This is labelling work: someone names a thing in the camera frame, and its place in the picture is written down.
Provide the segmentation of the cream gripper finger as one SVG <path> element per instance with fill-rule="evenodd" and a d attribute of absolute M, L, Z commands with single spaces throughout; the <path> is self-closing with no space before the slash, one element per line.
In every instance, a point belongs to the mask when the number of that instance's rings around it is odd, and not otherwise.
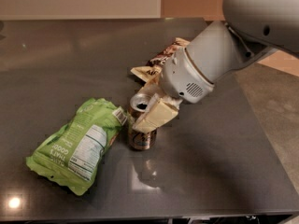
<path fill-rule="evenodd" d="M 159 85 L 159 76 L 149 80 L 140 90 L 139 93 L 152 97 L 157 94 L 159 97 L 164 97 L 165 93 Z"/>
<path fill-rule="evenodd" d="M 160 97 L 155 93 L 150 98 L 145 112 L 135 121 L 133 129 L 141 133 L 150 133 L 164 126 L 178 115 L 181 103 L 180 98 L 176 99 L 169 95 Z"/>

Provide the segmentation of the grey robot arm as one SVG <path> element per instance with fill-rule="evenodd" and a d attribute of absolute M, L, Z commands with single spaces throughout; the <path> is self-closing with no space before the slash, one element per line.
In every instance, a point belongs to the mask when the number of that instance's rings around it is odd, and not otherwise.
<path fill-rule="evenodd" d="M 133 128 L 149 133 L 173 119 L 182 101 L 197 103 L 223 75 L 268 56 L 272 49 L 299 57 L 299 0 L 223 0 L 214 21 L 165 61 L 139 92 L 149 99 Z"/>

